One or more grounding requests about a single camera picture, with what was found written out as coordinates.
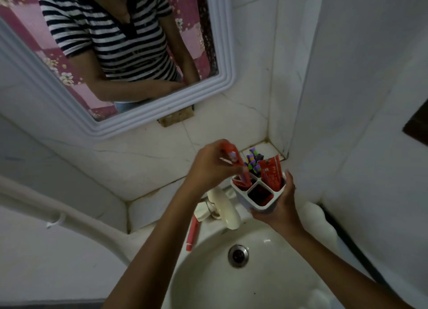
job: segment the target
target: white sink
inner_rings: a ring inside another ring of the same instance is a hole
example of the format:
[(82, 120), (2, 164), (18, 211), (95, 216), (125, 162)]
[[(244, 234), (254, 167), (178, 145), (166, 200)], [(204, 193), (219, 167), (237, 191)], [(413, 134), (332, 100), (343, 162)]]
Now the white sink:
[[(338, 253), (337, 234), (315, 204), (298, 208), (306, 230)], [(234, 268), (229, 249), (242, 245), (248, 263)], [(332, 293), (274, 230), (249, 216), (238, 230), (221, 229), (183, 258), (169, 287), (173, 309), (330, 308)]]

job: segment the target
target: red tube on sink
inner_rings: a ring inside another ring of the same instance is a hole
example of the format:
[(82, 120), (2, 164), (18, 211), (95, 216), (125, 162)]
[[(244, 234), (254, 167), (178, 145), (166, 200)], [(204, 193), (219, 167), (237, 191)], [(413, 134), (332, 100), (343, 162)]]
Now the red tube on sink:
[(193, 245), (196, 241), (196, 236), (198, 235), (200, 222), (196, 219), (195, 215), (192, 217), (192, 222), (190, 223), (189, 234), (187, 235), (187, 245), (186, 251), (190, 252), (193, 248)]

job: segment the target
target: mirror frame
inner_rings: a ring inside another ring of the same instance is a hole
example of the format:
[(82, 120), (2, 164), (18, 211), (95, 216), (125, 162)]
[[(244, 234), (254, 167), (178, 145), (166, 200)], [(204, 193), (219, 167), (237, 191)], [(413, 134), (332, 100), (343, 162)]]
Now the mirror frame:
[(67, 116), (70, 124), (81, 133), (95, 140), (107, 139), (198, 103), (234, 84), (236, 69), (232, 0), (208, 0), (208, 8), (219, 73), (198, 84), (101, 122), (95, 121), (1, 18), (0, 46), (3, 48), (0, 49), (0, 58), (15, 66), (27, 84), (38, 88), (34, 93), (53, 102), (55, 107)]

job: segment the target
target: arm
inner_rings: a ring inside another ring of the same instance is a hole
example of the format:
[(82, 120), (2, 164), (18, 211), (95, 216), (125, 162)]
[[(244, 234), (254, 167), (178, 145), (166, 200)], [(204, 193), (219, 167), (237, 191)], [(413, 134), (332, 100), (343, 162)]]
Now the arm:
[(346, 309), (412, 309), (324, 247), (302, 226), (294, 204), (293, 177), (271, 214), (252, 211), (255, 219), (270, 225), (312, 266)]
[(200, 81), (198, 69), (193, 62), (189, 50), (181, 38), (177, 24), (175, 23), (174, 16), (168, 15), (159, 17), (159, 24), (162, 27), (167, 37), (168, 46), (174, 54), (175, 61), (177, 61), (180, 69), (183, 72), (186, 84), (194, 84)]
[(201, 149), (152, 234), (104, 302), (103, 309), (160, 308), (196, 204), (224, 179), (242, 173), (220, 159), (224, 140)]
[(92, 50), (71, 57), (70, 63), (79, 74), (82, 74), (89, 89), (100, 101), (143, 101), (148, 98), (159, 98), (185, 86), (181, 82), (153, 79), (135, 82), (111, 81), (104, 74)]

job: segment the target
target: wooden block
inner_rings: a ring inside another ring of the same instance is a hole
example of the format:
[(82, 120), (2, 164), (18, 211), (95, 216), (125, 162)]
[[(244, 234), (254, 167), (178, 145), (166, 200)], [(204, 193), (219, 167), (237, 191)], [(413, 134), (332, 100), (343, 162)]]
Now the wooden block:
[(186, 107), (179, 111), (176, 111), (172, 114), (164, 116), (158, 120), (158, 122), (164, 127), (167, 128), (174, 123), (182, 122), (188, 118), (194, 117), (195, 113), (192, 110), (192, 106)]

